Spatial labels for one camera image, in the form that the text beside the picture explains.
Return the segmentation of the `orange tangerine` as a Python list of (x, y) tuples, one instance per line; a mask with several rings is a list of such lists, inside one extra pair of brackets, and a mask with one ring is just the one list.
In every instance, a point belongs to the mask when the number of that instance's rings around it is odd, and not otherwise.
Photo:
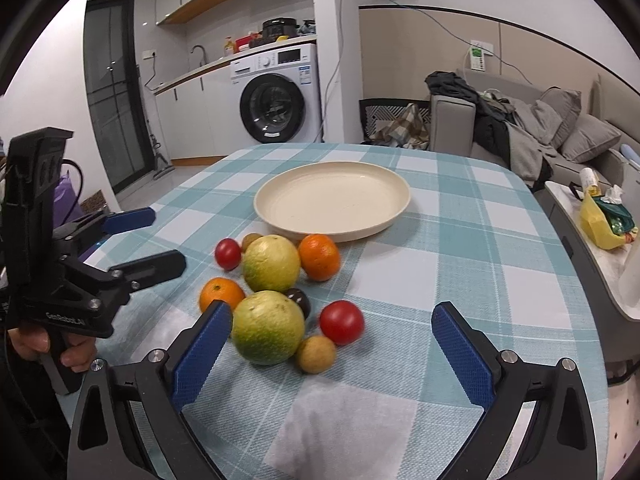
[(311, 281), (325, 282), (341, 267), (336, 244), (324, 234), (309, 234), (298, 244), (300, 265)]
[(234, 310), (246, 297), (242, 287), (228, 278), (212, 278), (201, 289), (198, 305), (204, 313), (214, 301), (223, 301)]

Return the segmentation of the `red tomato small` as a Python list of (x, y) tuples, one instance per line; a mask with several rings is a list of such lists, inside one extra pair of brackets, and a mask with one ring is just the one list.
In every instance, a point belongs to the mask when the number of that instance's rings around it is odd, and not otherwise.
[(241, 246), (233, 238), (224, 238), (214, 249), (214, 259), (222, 270), (232, 271), (241, 263)]

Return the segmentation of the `tan longan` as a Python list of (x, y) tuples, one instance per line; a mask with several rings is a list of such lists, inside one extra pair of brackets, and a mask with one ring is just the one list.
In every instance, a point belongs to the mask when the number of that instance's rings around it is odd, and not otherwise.
[(241, 252), (246, 252), (247, 248), (249, 248), (250, 245), (253, 244), (255, 240), (259, 240), (261, 237), (262, 237), (262, 234), (259, 234), (259, 233), (246, 234), (242, 239)]
[(306, 374), (320, 374), (336, 360), (334, 342), (326, 336), (314, 335), (304, 339), (295, 355), (296, 365)]

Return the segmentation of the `green-yellow citrus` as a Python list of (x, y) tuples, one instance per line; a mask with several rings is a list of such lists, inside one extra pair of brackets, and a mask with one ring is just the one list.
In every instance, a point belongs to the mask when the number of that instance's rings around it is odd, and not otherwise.
[(300, 259), (292, 242), (280, 235), (265, 235), (248, 246), (242, 275), (253, 292), (285, 292), (298, 280)]
[(305, 335), (300, 307), (273, 290), (254, 292), (233, 311), (231, 340), (242, 358), (270, 366), (288, 360)]

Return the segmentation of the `dark plum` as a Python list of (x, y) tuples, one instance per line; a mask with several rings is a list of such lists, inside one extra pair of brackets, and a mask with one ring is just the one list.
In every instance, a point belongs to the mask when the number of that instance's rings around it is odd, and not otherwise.
[(299, 309), (302, 311), (304, 319), (309, 318), (311, 314), (311, 303), (307, 295), (299, 288), (290, 288), (286, 292), (284, 292), (284, 296), (288, 297), (289, 300), (294, 301)]

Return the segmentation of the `red tomato large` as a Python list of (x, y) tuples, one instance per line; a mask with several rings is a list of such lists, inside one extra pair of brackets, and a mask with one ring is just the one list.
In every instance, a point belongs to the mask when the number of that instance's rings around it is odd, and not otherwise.
[(364, 317), (356, 304), (347, 300), (337, 300), (322, 309), (319, 326), (322, 334), (334, 344), (346, 346), (362, 336)]

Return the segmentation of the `black glass door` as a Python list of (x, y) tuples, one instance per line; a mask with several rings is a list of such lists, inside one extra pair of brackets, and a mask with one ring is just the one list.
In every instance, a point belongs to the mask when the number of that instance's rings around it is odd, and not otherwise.
[(84, 72), (93, 134), (114, 193), (154, 169), (134, 48), (134, 0), (90, 0)]

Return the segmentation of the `white kitchen counter cabinet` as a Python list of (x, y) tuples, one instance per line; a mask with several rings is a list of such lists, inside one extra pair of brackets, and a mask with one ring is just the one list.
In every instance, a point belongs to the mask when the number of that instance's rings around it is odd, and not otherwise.
[(247, 55), (305, 42), (317, 47), (314, 36), (274, 42), (221, 58), (163, 84), (155, 99), (169, 158), (227, 156), (240, 150), (230, 128), (230, 64)]

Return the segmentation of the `white washing machine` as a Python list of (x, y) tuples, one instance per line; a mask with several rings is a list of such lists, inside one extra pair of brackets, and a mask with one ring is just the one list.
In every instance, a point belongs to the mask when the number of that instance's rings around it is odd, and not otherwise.
[(247, 55), (230, 64), (230, 128), (236, 145), (311, 143), (321, 136), (313, 42)]

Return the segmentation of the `black patterned chair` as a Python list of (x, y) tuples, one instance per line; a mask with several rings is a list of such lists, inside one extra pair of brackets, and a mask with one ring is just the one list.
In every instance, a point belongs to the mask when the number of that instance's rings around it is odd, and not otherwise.
[(431, 103), (392, 98), (359, 102), (363, 144), (426, 151), (430, 144)]

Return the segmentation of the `plaid cloth on chair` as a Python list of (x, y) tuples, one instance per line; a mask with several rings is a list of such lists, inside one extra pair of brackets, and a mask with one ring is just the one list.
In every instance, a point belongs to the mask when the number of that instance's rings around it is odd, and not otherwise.
[(424, 109), (416, 102), (404, 107), (377, 108), (371, 117), (368, 140), (388, 148), (426, 151), (430, 145), (430, 133), (423, 112)]

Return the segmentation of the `grey cushion front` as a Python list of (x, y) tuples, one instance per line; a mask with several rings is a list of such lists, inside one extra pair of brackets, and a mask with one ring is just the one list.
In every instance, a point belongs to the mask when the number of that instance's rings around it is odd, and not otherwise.
[(589, 162), (612, 148), (622, 132), (592, 115), (580, 115), (574, 130), (561, 146), (563, 157), (570, 162)]

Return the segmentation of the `grey cushion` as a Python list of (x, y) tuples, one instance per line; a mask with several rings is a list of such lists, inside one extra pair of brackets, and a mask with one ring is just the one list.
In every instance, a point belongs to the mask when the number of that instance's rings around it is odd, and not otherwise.
[(592, 115), (580, 115), (574, 130), (561, 146), (563, 157), (570, 162), (589, 162), (612, 148), (622, 132)]
[(554, 130), (553, 136), (544, 141), (544, 144), (551, 145), (552, 148), (557, 150), (574, 131), (577, 119), (582, 112), (582, 92), (550, 87), (541, 93), (539, 101), (552, 108), (560, 118), (556, 121), (558, 125)]

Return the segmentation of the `grey sofa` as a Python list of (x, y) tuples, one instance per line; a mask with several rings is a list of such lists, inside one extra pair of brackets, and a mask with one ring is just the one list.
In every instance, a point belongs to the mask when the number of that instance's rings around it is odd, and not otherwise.
[(472, 70), (434, 72), (430, 149), (509, 169), (532, 191), (570, 184), (586, 167), (621, 185), (639, 147), (639, 99), (603, 76), (588, 98), (558, 86), (539, 88)]

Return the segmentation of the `dark clothes pile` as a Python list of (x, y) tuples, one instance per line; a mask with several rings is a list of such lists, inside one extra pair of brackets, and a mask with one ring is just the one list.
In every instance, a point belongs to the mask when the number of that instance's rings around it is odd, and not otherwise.
[(510, 134), (506, 115), (487, 104), (456, 73), (430, 73), (430, 150), (460, 155), (504, 168), (511, 167)]

